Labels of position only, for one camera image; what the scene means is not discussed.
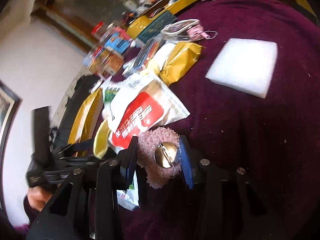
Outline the left hand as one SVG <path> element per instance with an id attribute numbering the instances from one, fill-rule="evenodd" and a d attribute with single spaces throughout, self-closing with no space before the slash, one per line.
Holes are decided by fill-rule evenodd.
<path id="1" fill-rule="evenodd" d="M 39 212 L 45 207 L 53 194 L 41 186 L 30 187 L 27 192 L 27 199 L 32 209 Z"/>

